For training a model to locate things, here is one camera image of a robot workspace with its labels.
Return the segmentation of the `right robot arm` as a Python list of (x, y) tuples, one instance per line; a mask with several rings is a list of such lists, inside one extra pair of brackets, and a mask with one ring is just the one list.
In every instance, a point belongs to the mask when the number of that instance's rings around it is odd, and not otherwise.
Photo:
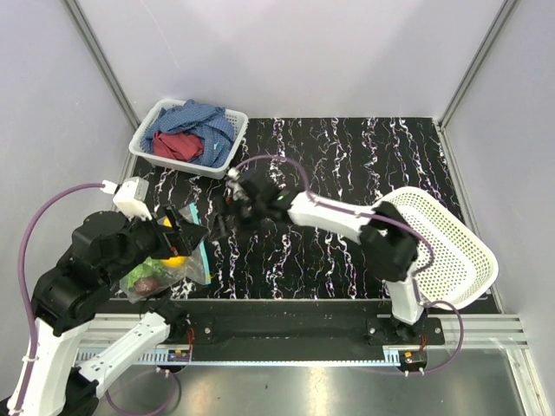
[(395, 206), (387, 201), (374, 206), (350, 205), (323, 198), (310, 190), (277, 186), (262, 173), (232, 169), (227, 174), (228, 194), (214, 199), (211, 239), (248, 230), (260, 222), (310, 227), (346, 237), (358, 244), (374, 275), (381, 278), (392, 304), (394, 333), (404, 343), (422, 337), (424, 306), (415, 276), (434, 259), (416, 265), (422, 244), (433, 252), (426, 238), (414, 230)]

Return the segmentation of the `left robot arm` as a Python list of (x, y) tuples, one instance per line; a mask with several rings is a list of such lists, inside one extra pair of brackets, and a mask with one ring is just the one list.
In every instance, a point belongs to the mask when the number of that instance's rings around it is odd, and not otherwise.
[(93, 359), (75, 364), (81, 340), (119, 281), (148, 258), (189, 256), (206, 227), (164, 208), (170, 224), (128, 219), (115, 211), (88, 216), (56, 266), (37, 281), (30, 301), (34, 333), (16, 390), (3, 415), (91, 415), (110, 386), (146, 351), (190, 335), (187, 312), (155, 302), (142, 319)]

